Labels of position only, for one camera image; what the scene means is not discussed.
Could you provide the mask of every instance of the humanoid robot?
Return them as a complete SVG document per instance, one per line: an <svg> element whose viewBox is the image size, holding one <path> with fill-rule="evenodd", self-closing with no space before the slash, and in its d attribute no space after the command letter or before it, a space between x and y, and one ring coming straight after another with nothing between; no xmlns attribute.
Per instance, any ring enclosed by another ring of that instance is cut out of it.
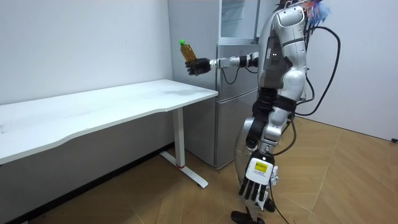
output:
<svg viewBox="0 0 398 224"><path fill-rule="evenodd" d="M301 4L281 0L262 28L258 52L216 60L199 58L186 63L190 75L216 68L222 72L226 67L258 68L257 101L252 108L252 117L245 120L235 143L239 194L246 205L246 213L234 211L231 214L238 224L265 223L261 210L275 211L268 193L269 187L278 181L274 156L281 152L274 154L274 149L288 120L293 122L305 86L306 19Z"/></svg>

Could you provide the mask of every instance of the table leg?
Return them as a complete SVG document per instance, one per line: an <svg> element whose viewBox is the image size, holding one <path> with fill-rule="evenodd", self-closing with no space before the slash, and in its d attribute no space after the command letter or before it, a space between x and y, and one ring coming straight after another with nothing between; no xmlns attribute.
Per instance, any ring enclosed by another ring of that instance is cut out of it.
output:
<svg viewBox="0 0 398 224"><path fill-rule="evenodd" d="M202 188L207 187L209 184L198 174L194 173L191 169L185 166L185 147L184 147L184 124L182 116L182 108L173 110L173 120L174 120L174 141L175 141L175 157L171 156L167 152L160 153L161 156L166 158L176 167L178 167L182 172L187 174L192 180L198 183Z"/></svg>

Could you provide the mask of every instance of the brown bottle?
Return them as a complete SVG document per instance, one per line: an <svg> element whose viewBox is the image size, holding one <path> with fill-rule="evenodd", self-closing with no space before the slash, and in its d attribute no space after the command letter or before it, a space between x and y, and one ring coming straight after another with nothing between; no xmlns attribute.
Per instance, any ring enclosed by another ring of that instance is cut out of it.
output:
<svg viewBox="0 0 398 224"><path fill-rule="evenodd" d="M197 57L195 56L195 53L193 53L193 50L189 44L185 43L184 40L180 40L180 45L181 45L181 53L185 58L186 62L191 62L195 60Z"/></svg>

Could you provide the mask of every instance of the floor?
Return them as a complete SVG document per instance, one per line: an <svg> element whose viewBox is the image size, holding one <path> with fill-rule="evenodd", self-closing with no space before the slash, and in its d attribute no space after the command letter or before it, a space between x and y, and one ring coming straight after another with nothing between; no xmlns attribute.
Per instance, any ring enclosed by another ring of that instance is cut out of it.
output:
<svg viewBox="0 0 398 224"><path fill-rule="evenodd" d="M297 143L276 158L280 180L273 188L291 224L398 223L397 144L306 119L295 123ZM289 130L280 148L291 137ZM231 211L244 211L234 165L214 170L186 157L209 182L206 189L157 156L29 223L233 224ZM284 223L277 213L264 216L267 224Z"/></svg>

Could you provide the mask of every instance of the table top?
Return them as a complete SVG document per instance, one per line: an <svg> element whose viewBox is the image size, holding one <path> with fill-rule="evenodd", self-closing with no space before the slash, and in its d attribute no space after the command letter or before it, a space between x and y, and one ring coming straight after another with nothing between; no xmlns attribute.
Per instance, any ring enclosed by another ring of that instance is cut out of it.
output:
<svg viewBox="0 0 398 224"><path fill-rule="evenodd" d="M0 164L77 136L217 96L170 80L118 86L0 106Z"/></svg>

